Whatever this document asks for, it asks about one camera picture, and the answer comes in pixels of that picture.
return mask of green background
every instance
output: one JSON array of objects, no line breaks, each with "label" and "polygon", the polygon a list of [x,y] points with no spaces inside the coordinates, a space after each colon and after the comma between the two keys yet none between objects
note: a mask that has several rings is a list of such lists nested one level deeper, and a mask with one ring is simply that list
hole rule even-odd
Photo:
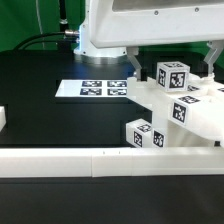
[{"label": "green background", "polygon": [[[59,31],[58,0],[39,0],[44,33]],[[72,29],[78,29],[84,20],[84,0],[66,0],[67,19]],[[0,51],[11,50],[24,39],[39,34],[35,0],[1,0],[0,4]],[[54,49],[47,44],[47,49]],[[29,49],[41,49],[41,45]],[[205,42],[175,45],[160,45],[141,48],[153,51],[191,51],[206,54]],[[224,67],[224,54],[218,64]]]}]

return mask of metal base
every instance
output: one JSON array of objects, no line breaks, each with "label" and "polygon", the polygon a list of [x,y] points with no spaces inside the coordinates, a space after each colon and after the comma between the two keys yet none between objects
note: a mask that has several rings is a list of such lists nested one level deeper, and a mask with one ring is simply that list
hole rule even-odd
[{"label": "metal base", "polygon": [[97,64],[97,65],[114,65],[121,64],[128,61],[127,55],[120,56],[117,58],[109,57],[89,57],[86,55],[75,54],[75,60],[88,63],[88,64]]}]

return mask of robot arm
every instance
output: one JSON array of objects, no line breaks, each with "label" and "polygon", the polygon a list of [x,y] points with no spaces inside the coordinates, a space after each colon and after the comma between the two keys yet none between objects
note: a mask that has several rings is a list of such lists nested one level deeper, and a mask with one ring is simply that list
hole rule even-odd
[{"label": "robot arm", "polygon": [[97,48],[211,41],[208,74],[223,50],[224,0],[90,0],[89,12]]}]

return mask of black tabletop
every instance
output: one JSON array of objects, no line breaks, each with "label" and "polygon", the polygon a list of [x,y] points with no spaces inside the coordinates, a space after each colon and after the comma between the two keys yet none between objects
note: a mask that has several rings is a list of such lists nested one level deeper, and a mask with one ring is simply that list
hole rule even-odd
[{"label": "black tabletop", "polygon": [[[158,61],[182,61],[198,72],[194,53],[139,56],[148,75]],[[1,147],[123,147],[125,124],[151,119],[126,98],[55,98],[62,79],[126,79],[129,63],[87,65],[71,54],[19,51],[0,54],[0,105],[7,125]],[[222,69],[217,67],[222,80]],[[0,179],[0,223],[224,223],[224,177],[159,176]]]}]

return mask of black cable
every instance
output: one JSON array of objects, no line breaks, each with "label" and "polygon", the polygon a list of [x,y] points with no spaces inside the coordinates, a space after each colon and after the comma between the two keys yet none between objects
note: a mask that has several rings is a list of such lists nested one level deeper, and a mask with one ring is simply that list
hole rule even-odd
[{"label": "black cable", "polygon": [[59,35],[64,35],[64,32],[54,32],[54,33],[44,33],[44,34],[39,34],[35,35],[32,37],[27,38],[26,40],[22,41],[20,44],[18,44],[13,50],[19,50],[20,47],[22,47],[24,44],[29,43],[32,40],[43,38],[43,37],[50,37],[50,36],[59,36]]},{"label": "black cable", "polygon": [[[25,50],[27,47],[33,45],[33,44],[40,44],[40,43],[57,43],[63,40],[39,40],[39,41],[33,41],[31,43],[26,44],[22,50]],[[73,40],[66,40],[66,42],[71,42],[71,43],[75,43]]]},{"label": "black cable", "polygon": [[33,41],[31,43],[26,44],[24,47],[22,47],[22,50],[25,50],[27,47],[33,45],[33,44],[40,44],[40,43],[57,43],[57,40],[39,40],[39,41]]},{"label": "black cable", "polygon": [[65,31],[69,28],[66,17],[65,0],[59,0],[59,10],[60,10],[60,31]]}]

